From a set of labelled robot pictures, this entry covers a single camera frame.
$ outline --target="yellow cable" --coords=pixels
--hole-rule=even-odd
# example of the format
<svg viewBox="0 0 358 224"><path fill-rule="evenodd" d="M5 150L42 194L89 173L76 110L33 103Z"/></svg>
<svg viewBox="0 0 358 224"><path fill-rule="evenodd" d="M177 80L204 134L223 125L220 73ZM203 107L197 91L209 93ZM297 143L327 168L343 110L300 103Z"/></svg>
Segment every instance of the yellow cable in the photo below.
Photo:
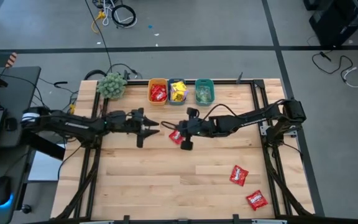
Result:
<svg viewBox="0 0 358 224"><path fill-rule="evenodd" d="M98 34L98 33L99 33L99 31L98 31L98 30L95 30L94 27L93 27L95 21L97 21L98 19L104 19L104 18L106 18L106 13L104 13L102 10L100 10L98 16L97 16L96 19L92 22L92 25L91 25L91 29L92 29L92 31L93 31L95 34Z"/></svg>

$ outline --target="computer mouse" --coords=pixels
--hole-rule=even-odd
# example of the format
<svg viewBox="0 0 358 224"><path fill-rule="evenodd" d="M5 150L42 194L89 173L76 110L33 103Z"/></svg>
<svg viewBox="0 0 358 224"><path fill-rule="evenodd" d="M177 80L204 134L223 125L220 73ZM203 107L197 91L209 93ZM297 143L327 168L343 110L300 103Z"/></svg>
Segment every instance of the computer mouse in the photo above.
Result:
<svg viewBox="0 0 358 224"><path fill-rule="evenodd" d="M0 205L5 204L11 196L11 178L0 177Z"/></svg>

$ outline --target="orange bin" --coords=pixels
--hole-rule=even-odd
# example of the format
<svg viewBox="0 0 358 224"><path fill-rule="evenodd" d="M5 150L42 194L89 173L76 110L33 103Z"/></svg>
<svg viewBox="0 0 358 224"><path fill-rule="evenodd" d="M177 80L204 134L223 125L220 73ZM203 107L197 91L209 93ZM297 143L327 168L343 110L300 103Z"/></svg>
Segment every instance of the orange bin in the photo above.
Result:
<svg viewBox="0 0 358 224"><path fill-rule="evenodd" d="M168 92L168 82L166 79L164 78L152 78L149 80L149 90L147 93L147 98L150 102L151 105L155 105L155 106L162 106L165 105L165 103L167 102L167 100L161 101L161 102L153 102L152 98L151 98L151 89L152 86L156 84L156 85L165 85L165 89L167 90L167 94L169 94Z"/></svg>

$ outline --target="red candy wrapper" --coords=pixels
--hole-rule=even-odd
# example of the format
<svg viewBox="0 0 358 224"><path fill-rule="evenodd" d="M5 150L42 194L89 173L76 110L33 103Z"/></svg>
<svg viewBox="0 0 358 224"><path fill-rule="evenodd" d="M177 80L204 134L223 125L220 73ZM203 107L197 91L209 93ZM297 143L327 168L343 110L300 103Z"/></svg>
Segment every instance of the red candy wrapper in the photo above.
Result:
<svg viewBox="0 0 358 224"><path fill-rule="evenodd" d="M260 193L260 190L255 191L252 195L247 196L249 205L256 211L257 208L267 205L266 198Z"/></svg>
<svg viewBox="0 0 358 224"><path fill-rule="evenodd" d="M183 141L183 137L178 130L175 130L169 135L169 138L176 144L180 144Z"/></svg>
<svg viewBox="0 0 358 224"><path fill-rule="evenodd" d="M164 101L167 99L167 89L165 85L152 85L150 90L151 99L154 102Z"/></svg>
<svg viewBox="0 0 358 224"><path fill-rule="evenodd" d="M233 171L231 172L230 181L240 186L244 186L247 175L248 175L248 171L235 165Z"/></svg>

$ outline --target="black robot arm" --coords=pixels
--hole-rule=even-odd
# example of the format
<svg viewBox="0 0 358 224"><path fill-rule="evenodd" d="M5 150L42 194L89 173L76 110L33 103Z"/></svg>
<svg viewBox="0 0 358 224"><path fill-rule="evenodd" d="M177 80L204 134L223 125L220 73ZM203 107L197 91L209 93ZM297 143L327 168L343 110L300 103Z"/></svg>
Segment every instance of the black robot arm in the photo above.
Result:
<svg viewBox="0 0 358 224"><path fill-rule="evenodd" d="M44 107L29 108L24 111L22 127L34 133L53 131L64 138L77 138L83 147L95 148L100 136L112 133L133 133L137 135L137 147L143 147L145 138L159 130L144 127L158 126L144 116L143 108L124 111L112 111L102 118L86 118L67 114L60 110L48 110Z"/></svg>
<svg viewBox="0 0 358 224"><path fill-rule="evenodd" d="M280 105L283 106L283 112L280 111ZM185 150L192 150L193 143L190 141L192 136L227 137L240 128L268 119L275 119L278 122L266 130L266 141L269 144L280 144L284 133L299 128L306 120L302 105L296 100L280 100L259 110L240 115L232 113L233 115L210 116L208 120L199 118L200 112L194 108L188 108L187 114L189 120L180 121L176 126L180 134L185 137L181 144L181 148Z"/></svg>

